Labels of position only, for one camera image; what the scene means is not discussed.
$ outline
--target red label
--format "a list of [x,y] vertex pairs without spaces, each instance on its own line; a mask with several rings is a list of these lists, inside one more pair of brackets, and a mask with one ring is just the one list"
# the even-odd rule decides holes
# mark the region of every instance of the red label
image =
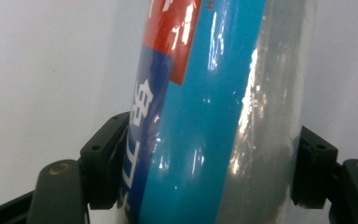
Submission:
[[173,56],[171,81],[183,84],[201,0],[150,0],[144,44]]

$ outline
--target light blue stripe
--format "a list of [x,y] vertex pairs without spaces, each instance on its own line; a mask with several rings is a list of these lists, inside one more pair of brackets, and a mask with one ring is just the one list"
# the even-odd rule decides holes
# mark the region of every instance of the light blue stripe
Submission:
[[150,149],[140,223],[214,223],[264,5],[201,9],[184,85],[169,84]]

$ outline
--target cylindrical object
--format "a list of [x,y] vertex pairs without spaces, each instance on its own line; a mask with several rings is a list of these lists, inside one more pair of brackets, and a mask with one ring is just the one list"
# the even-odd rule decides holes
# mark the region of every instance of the cylindrical object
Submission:
[[150,1],[120,224],[284,221],[313,4]]

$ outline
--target can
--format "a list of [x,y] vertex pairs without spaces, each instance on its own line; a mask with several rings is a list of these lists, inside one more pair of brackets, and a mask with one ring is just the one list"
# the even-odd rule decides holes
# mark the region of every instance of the can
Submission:
[[[308,2],[150,1],[118,223],[284,219]],[[266,208],[258,198],[264,219],[248,214]]]

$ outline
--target white background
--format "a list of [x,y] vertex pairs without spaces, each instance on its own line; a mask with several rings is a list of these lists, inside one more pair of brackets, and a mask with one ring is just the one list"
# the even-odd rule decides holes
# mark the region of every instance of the white background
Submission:
[[[0,0],[0,204],[130,109],[148,1]],[[358,1],[319,2],[303,123],[358,159]],[[328,223],[292,208],[289,223]],[[113,223],[113,211],[92,223]]]

